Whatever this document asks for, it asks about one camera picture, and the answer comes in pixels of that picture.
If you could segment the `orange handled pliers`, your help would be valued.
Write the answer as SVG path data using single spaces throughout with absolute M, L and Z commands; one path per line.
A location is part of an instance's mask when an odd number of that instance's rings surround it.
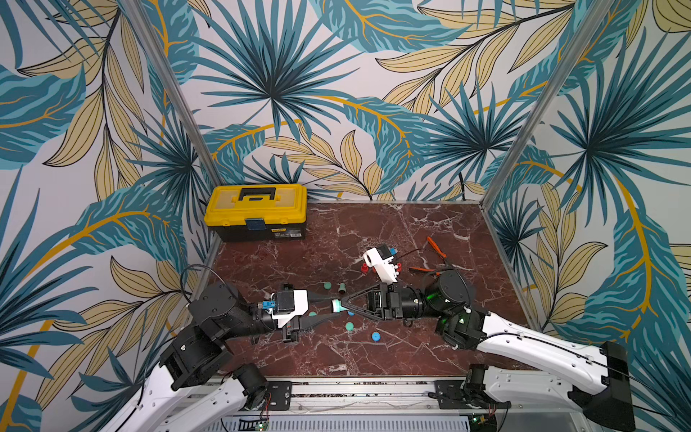
M 449 260 L 448 255 L 442 252 L 441 248 L 439 248 L 437 243 L 431 237 L 426 238 L 426 245 L 432 248 L 432 250 L 434 250 L 435 254 L 441 260 L 441 265 L 435 268 L 411 266 L 408 269 L 410 273 L 421 275 L 440 275 L 445 271 L 451 271 L 456 269 L 456 266 Z

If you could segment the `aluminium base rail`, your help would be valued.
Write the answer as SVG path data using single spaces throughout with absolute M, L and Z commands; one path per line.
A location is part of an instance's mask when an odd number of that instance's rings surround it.
M 445 410 L 435 377 L 294 378 L 268 411 L 241 411 L 213 431 L 594 431 L 567 408 L 513 401 L 510 408 Z

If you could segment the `yellow black toolbox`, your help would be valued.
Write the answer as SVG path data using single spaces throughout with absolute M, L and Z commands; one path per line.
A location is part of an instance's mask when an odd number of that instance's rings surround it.
M 218 186 L 204 222 L 224 242 L 303 239 L 307 202 L 298 184 Z

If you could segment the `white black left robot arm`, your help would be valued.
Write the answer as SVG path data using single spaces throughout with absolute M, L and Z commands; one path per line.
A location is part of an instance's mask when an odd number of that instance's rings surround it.
M 286 284 L 267 301 L 248 302 L 225 283 L 207 286 L 188 309 L 192 321 L 166 347 L 140 390 L 103 427 L 105 431 L 197 431 L 225 415 L 265 404 L 269 384 L 256 365 L 241 365 L 202 401 L 176 407 L 233 358 L 230 340 L 280 333 L 295 342 L 304 331 L 343 312 L 336 296 Z

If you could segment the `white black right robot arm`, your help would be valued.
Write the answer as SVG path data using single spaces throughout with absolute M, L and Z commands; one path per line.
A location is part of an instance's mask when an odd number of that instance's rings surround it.
M 475 289 L 458 271 L 447 267 L 432 275 L 425 289 L 381 281 L 335 300 L 333 309 L 377 321 L 435 319 L 435 332 L 450 347 L 504 356 L 546 372 L 566 383 L 567 406 L 580 409 L 588 420 L 617 431 L 635 429 L 622 345 L 581 345 L 523 327 L 474 307 Z

